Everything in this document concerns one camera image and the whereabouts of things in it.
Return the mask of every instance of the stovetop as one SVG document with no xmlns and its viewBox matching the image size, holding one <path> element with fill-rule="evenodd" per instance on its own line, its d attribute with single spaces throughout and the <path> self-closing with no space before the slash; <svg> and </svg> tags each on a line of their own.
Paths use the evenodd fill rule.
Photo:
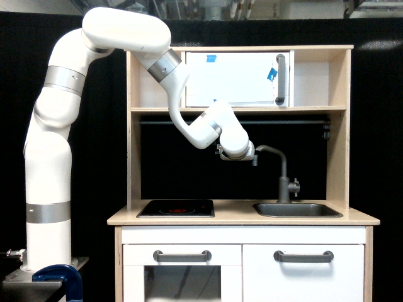
<svg viewBox="0 0 403 302">
<path fill-rule="evenodd" d="M 137 218 L 212 218 L 213 201 L 209 199 L 155 199 L 137 215 Z"/>
</svg>

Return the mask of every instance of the blue sticker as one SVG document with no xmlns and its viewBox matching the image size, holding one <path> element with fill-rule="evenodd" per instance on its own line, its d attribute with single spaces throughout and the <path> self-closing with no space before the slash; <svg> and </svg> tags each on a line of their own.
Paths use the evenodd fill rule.
<svg viewBox="0 0 403 302">
<path fill-rule="evenodd" d="M 207 63 L 214 63 L 216 58 L 216 55 L 207 55 Z"/>
<path fill-rule="evenodd" d="M 269 76 L 267 77 L 267 80 L 270 80 L 271 82 L 274 81 L 275 77 L 277 76 L 278 71 L 275 70 L 274 68 L 270 69 Z"/>
</svg>

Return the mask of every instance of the ceiling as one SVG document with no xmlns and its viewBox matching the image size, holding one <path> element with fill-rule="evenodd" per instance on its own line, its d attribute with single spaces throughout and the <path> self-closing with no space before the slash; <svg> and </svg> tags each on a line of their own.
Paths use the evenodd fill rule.
<svg viewBox="0 0 403 302">
<path fill-rule="evenodd" d="M 233 3 L 238 10 L 230 14 Z M 403 0 L 0 0 L 0 11 L 22 13 L 84 15 L 98 6 L 153 14 L 163 20 L 245 20 L 248 15 L 249 20 L 403 16 Z"/>
</svg>

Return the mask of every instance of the oven window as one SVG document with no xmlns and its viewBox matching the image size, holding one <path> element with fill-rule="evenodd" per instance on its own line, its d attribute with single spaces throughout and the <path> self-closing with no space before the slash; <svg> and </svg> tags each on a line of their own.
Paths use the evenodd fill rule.
<svg viewBox="0 0 403 302">
<path fill-rule="evenodd" d="M 145 302 L 219 302 L 220 277 L 220 266 L 145 266 Z"/>
</svg>

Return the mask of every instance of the wooden countertop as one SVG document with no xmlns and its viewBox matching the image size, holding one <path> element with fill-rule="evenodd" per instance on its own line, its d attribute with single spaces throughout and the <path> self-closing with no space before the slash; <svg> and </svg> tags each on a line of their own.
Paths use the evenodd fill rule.
<svg viewBox="0 0 403 302">
<path fill-rule="evenodd" d="M 275 203 L 275 200 L 214 199 L 214 218 L 137 218 L 150 199 L 134 201 L 108 219 L 109 225 L 379 225 L 380 220 L 354 210 L 339 208 L 328 201 L 306 200 L 301 203 L 319 203 L 343 214 L 340 218 L 272 218 L 259 215 L 255 203 Z"/>
</svg>

